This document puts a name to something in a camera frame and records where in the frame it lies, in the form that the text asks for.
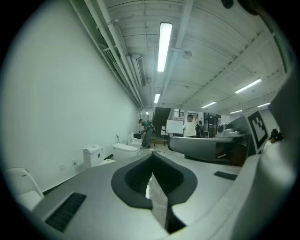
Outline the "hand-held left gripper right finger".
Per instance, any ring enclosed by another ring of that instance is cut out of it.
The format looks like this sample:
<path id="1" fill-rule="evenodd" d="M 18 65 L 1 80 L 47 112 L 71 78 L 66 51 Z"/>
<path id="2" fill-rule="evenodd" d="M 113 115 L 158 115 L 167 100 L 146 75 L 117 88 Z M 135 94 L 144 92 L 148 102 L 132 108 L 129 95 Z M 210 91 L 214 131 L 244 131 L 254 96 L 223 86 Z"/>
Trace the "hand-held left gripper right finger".
<path id="1" fill-rule="evenodd" d="M 241 167 L 152 154 L 153 173 L 167 197 L 165 228 L 174 233 L 204 217 L 233 184 Z"/>

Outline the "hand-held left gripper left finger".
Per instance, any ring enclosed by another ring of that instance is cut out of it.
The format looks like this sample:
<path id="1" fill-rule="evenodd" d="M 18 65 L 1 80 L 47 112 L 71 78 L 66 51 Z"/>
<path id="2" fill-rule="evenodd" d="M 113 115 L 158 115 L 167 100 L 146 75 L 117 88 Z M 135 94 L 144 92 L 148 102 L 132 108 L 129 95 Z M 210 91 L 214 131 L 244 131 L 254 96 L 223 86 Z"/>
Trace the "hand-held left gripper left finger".
<path id="1" fill-rule="evenodd" d="M 33 210 L 53 233 L 67 240 L 159 240 L 167 230 L 151 209 L 123 202 L 112 188 L 115 172 L 151 155 L 85 170 L 49 193 Z"/>

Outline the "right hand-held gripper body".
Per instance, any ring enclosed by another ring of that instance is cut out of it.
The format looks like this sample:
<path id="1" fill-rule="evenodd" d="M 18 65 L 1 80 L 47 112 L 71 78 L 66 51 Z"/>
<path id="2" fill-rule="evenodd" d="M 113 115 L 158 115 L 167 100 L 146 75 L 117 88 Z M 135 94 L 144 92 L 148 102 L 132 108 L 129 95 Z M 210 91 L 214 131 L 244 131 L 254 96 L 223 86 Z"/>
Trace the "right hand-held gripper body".
<path id="1" fill-rule="evenodd" d="M 249 156 L 262 152 L 270 138 L 262 111 L 247 112 L 229 123 L 221 123 L 215 136 L 215 160 L 227 160 L 229 165 L 242 166 Z"/>

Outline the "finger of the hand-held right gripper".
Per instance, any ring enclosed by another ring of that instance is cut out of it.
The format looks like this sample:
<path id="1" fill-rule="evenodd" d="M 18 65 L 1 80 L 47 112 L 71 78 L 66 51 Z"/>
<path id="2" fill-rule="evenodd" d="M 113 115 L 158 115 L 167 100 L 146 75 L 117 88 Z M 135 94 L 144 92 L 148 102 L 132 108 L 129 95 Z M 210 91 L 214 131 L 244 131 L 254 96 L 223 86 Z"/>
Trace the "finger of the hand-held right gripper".
<path id="1" fill-rule="evenodd" d="M 216 141 L 205 138 L 171 137 L 168 148 L 191 158 L 211 162 L 215 159 Z"/>

